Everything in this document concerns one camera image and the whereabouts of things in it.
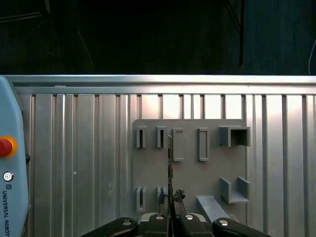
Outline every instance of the aluminum profile wall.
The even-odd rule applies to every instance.
[[[72,87],[94,80],[70,77],[67,87],[35,87],[22,82],[39,78],[8,78],[32,158],[26,237],[78,237],[129,215],[136,119],[244,119],[251,127],[247,224],[274,237],[316,236],[316,79],[118,77]]]

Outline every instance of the gray pegboard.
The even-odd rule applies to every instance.
[[[168,183],[170,134],[174,144],[173,189],[185,191],[186,210],[201,214],[197,197],[205,203],[204,196],[214,196],[228,215],[245,223],[250,185],[245,180],[246,146],[250,144],[249,128],[244,127],[243,120],[140,119],[134,122],[133,133],[136,215],[157,212],[158,192]]]

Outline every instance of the dark background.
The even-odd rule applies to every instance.
[[[222,0],[129,2],[51,0],[58,13],[51,19],[1,23],[0,75],[308,74],[315,0],[246,0],[242,67]],[[239,15],[240,0],[231,2]],[[1,1],[0,18],[38,12],[43,3]]]

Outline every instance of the red emergency stop button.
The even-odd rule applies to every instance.
[[[13,144],[8,139],[0,138],[0,158],[6,157],[13,151]]]

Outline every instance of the screw head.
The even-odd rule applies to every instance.
[[[220,224],[221,226],[228,226],[228,225],[229,225],[228,221],[225,221],[225,220],[220,220],[220,221],[219,221],[219,224]]]
[[[129,220],[126,220],[126,221],[124,221],[123,222],[123,225],[124,226],[129,226],[129,225],[131,225],[132,223],[129,221]]]
[[[189,221],[193,220],[193,215],[186,215],[185,217],[186,217],[186,219],[189,220]]]
[[[9,171],[3,174],[3,179],[7,182],[10,182],[13,179],[13,177],[13,173]]]
[[[157,216],[156,216],[156,219],[157,219],[157,220],[163,220],[163,216],[162,216],[162,215],[157,215]]]

